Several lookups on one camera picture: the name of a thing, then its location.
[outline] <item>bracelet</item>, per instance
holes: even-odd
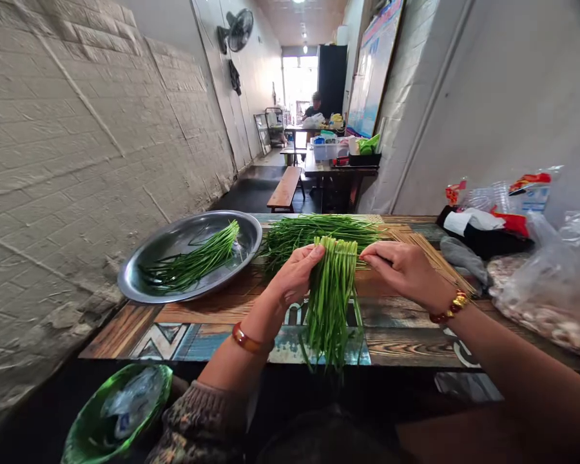
[[[453,319],[469,302],[469,298],[462,290],[457,290],[456,297],[451,302],[451,306],[444,313],[430,314],[430,321],[435,324],[442,324],[449,319]]]
[[[240,322],[237,322],[232,329],[232,338],[234,341],[246,351],[252,354],[269,354],[275,347],[275,342],[260,343],[250,339],[245,332],[240,328]]]

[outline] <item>wall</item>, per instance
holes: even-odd
[[[375,180],[364,182],[360,213],[389,214],[404,167],[429,112],[445,56],[472,0],[407,0],[376,127],[382,160]]]
[[[361,28],[364,4],[364,0],[348,0],[343,11],[342,24],[348,26],[348,56],[346,61],[346,84],[343,89],[343,114],[346,114],[350,107],[350,94],[358,64],[358,50],[361,47],[361,38],[364,32],[364,29],[362,30]]]
[[[0,1],[0,418],[121,300],[121,260],[230,187],[212,101],[127,8]]]
[[[236,126],[236,134],[229,135],[237,166],[242,169],[262,154],[253,115],[273,106],[273,82],[277,96],[283,96],[281,47],[255,0],[193,0],[193,6],[224,119]],[[240,52],[228,50],[223,55],[217,43],[217,26],[228,27],[226,13],[236,15],[243,8],[253,12],[251,37]],[[229,59],[240,74],[240,97],[231,87]]]
[[[218,128],[223,124],[227,132],[222,141],[224,149],[232,153],[233,148],[227,135],[232,134],[236,137],[237,127],[233,119],[227,120],[222,115],[191,2],[163,0],[163,8],[159,8],[156,2],[149,0],[117,0],[117,3],[133,12],[138,20],[138,29],[143,35],[179,47],[193,56],[202,71],[209,105],[214,115],[213,120]]]
[[[394,211],[438,213],[462,175],[487,185],[554,164],[557,222],[580,208],[580,0],[478,0]]]

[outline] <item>storage box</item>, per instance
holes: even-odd
[[[311,139],[311,144],[314,148],[314,159],[316,161],[326,161],[329,159],[348,156],[350,154],[349,147],[346,144],[314,144],[314,139]]]

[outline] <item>ceiling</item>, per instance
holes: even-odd
[[[343,21],[348,0],[256,0],[271,23],[281,46],[318,45],[330,42],[333,32]],[[301,36],[305,23],[307,38]]]

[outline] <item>black cabinet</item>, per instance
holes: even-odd
[[[327,119],[332,114],[342,114],[347,52],[346,45],[318,47],[318,91],[322,103],[320,112]]]

